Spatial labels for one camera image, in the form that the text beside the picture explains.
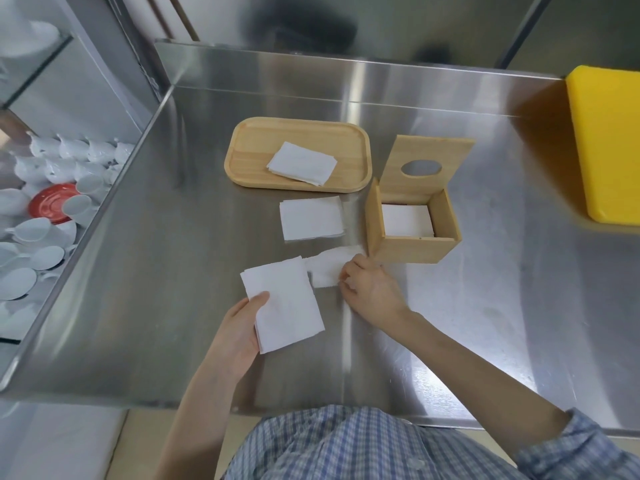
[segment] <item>shirt sleeve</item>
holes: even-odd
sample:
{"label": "shirt sleeve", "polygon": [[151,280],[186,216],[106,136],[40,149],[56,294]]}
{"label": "shirt sleeve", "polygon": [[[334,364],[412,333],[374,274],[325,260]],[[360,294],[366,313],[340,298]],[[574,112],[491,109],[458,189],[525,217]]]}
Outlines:
{"label": "shirt sleeve", "polygon": [[599,425],[577,409],[562,435],[525,448],[518,469],[536,480],[640,479],[640,460],[620,450]]}

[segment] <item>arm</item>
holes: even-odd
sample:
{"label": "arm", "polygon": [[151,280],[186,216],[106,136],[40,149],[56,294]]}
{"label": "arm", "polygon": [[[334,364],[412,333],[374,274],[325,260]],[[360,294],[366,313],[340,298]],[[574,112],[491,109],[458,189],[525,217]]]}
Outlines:
{"label": "arm", "polygon": [[225,315],[180,402],[157,480],[213,478],[236,384],[259,351],[255,315],[268,299],[267,292],[244,298]]}
{"label": "arm", "polygon": [[372,259],[357,255],[340,279],[349,306],[424,362],[511,458],[562,433],[567,413],[412,312]]}

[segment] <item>hand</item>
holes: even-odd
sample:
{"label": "hand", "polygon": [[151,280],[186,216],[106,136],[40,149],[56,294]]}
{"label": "hand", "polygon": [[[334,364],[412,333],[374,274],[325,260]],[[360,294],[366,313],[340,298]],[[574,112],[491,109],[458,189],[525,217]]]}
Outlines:
{"label": "hand", "polygon": [[[351,286],[345,282],[348,278]],[[340,291],[364,320],[393,338],[398,320],[412,314],[395,279],[362,254],[356,254],[343,266]]]}
{"label": "hand", "polygon": [[268,299],[269,292],[263,291],[232,306],[222,319],[203,364],[220,368],[238,383],[260,352],[255,315]]}

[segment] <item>open lid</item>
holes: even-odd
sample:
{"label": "open lid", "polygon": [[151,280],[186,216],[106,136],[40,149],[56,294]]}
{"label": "open lid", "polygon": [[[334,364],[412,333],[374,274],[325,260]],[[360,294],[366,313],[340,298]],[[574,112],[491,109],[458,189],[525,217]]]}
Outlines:
{"label": "open lid", "polygon": [[[434,138],[396,136],[387,165],[380,177],[380,193],[384,203],[424,204],[430,195],[443,190],[458,167],[467,158],[475,140],[468,138]],[[430,175],[408,175],[403,171],[410,162],[431,161],[440,165]]]}

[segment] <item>oval hole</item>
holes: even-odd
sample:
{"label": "oval hole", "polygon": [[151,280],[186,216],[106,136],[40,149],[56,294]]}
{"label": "oval hole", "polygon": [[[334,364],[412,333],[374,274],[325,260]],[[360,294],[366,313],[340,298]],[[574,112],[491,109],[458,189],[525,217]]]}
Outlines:
{"label": "oval hole", "polygon": [[442,165],[434,160],[414,160],[402,165],[400,170],[411,177],[426,177],[438,173],[442,170]]}

